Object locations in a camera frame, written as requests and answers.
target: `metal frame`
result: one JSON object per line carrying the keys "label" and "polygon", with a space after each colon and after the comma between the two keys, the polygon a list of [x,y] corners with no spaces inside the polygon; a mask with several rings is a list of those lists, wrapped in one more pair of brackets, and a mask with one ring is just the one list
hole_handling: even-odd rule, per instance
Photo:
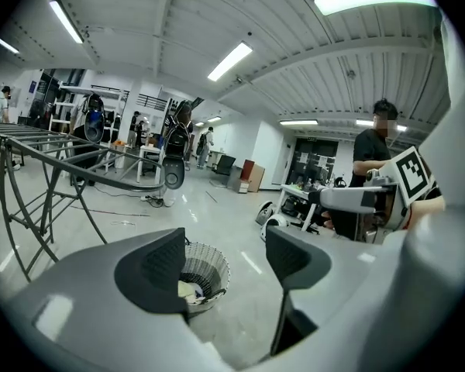
{"label": "metal frame", "polygon": [[[68,143],[73,141],[82,144],[69,146]],[[86,146],[95,147],[97,150],[77,156],[70,156],[72,150]],[[21,153],[41,161],[43,166],[43,172],[46,180],[46,191],[27,203],[25,203],[22,199],[21,191],[19,190],[19,186],[16,181],[15,171],[12,169],[12,148],[14,150],[20,150]],[[65,158],[61,156],[61,152],[63,151],[66,154]],[[106,158],[106,155],[109,152],[114,153],[115,156]],[[85,169],[74,165],[75,163],[90,157],[97,157],[96,163],[92,167]],[[96,172],[97,168],[103,167],[107,163],[115,161],[121,157],[132,159],[134,162],[116,179],[111,179],[103,174],[98,174]],[[102,232],[91,216],[91,213],[82,195],[88,181],[96,181],[98,183],[106,184],[114,188],[130,191],[155,191],[164,186],[164,182],[142,186],[137,183],[122,181],[122,179],[131,171],[131,169],[143,160],[146,160],[163,170],[163,167],[160,164],[155,161],[146,159],[145,157],[133,156],[132,154],[109,149],[108,147],[90,143],[87,140],[82,140],[69,134],[54,133],[52,131],[46,131],[43,129],[27,126],[19,126],[16,124],[0,123],[0,203],[2,204],[5,228],[9,236],[12,250],[27,281],[31,281],[29,273],[43,251],[46,252],[46,254],[53,262],[58,261],[58,258],[55,256],[48,245],[48,243],[53,243],[53,222],[57,220],[59,216],[77,200],[81,203],[86,216],[93,225],[102,242],[104,244],[107,243],[105,237],[102,235]],[[53,168],[50,176],[47,172],[47,165],[50,165]],[[8,171],[10,184],[12,186],[15,199],[19,204],[19,210],[15,213],[10,213],[7,208],[7,200],[5,196],[5,169]],[[73,175],[73,177],[82,177],[85,179],[85,182],[81,187],[79,187],[76,180],[73,181],[75,195],[69,195],[67,193],[55,190],[60,173],[62,171],[70,173]],[[35,202],[43,197],[44,199],[41,201],[41,203],[33,208]],[[60,211],[58,211],[57,214],[53,216],[53,210],[64,200],[68,200],[68,202],[64,203]],[[33,220],[32,215],[38,210],[41,210],[41,216]],[[26,229],[30,229],[33,232],[33,235],[36,237],[38,243],[40,243],[40,248],[36,251],[35,255],[27,266],[22,261],[16,249],[16,242],[14,241],[14,236],[12,234],[10,225],[12,221],[20,223]]]}

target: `ceiling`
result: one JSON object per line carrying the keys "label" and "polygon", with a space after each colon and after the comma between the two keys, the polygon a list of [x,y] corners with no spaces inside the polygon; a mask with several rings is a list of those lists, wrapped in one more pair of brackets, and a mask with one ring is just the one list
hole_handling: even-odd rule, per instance
{"label": "ceiling", "polygon": [[[384,97],[408,127],[393,142],[398,149],[420,144],[450,106],[434,8],[375,5],[323,16],[313,0],[61,0],[84,34],[77,45],[48,1],[22,0],[0,32],[21,54],[0,47],[0,60],[145,75],[245,115],[317,118],[297,135],[335,140],[353,139],[355,119],[370,119]],[[210,81],[242,40],[253,52]]]}

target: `mesh trash can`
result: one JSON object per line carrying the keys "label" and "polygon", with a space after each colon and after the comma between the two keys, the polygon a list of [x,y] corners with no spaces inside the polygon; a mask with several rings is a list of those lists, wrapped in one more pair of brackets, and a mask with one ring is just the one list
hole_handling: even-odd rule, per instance
{"label": "mesh trash can", "polygon": [[203,297],[188,302],[190,317],[206,312],[227,292],[230,272],[227,260],[213,246],[187,242],[186,262],[179,280],[194,283],[203,290]]}

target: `gray floor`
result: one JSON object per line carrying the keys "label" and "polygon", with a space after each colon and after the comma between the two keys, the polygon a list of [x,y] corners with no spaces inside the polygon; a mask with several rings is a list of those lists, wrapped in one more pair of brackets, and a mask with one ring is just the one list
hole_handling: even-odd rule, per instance
{"label": "gray floor", "polygon": [[[44,191],[45,181],[40,164],[26,158],[26,166],[16,173],[25,200]],[[191,320],[190,326],[203,342],[212,342],[222,358],[235,368],[256,363],[270,348],[277,324],[282,291],[265,257],[260,227],[254,222],[258,205],[268,199],[277,200],[277,192],[240,195],[209,184],[210,172],[192,168],[187,172],[177,201],[171,208],[152,208],[134,198],[111,197],[96,188],[84,192],[95,221],[109,242],[136,234],[186,228],[191,241],[212,245],[229,261],[229,291],[218,304]],[[152,181],[146,176],[144,181]],[[112,195],[130,194],[102,184],[96,187]],[[18,209],[8,186],[9,210]],[[72,192],[67,178],[61,178],[57,190]],[[29,261],[38,249],[33,234],[17,223],[12,230],[18,251]],[[84,211],[69,208],[54,224],[55,244],[52,249],[62,259],[69,253],[101,244]],[[33,270],[33,277],[42,274],[52,262],[43,254]],[[5,232],[0,207],[0,300],[6,301],[26,286]]]}

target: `backpack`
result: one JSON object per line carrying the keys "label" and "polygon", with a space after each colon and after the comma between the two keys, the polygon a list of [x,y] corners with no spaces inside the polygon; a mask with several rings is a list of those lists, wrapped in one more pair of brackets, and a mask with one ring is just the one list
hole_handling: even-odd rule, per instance
{"label": "backpack", "polygon": [[203,153],[203,147],[205,146],[205,142],[207,141],[207,134],[208,131],[200,135],[200,139],[198,140],[198,146],[196,147],[197,156],[201,156]]}

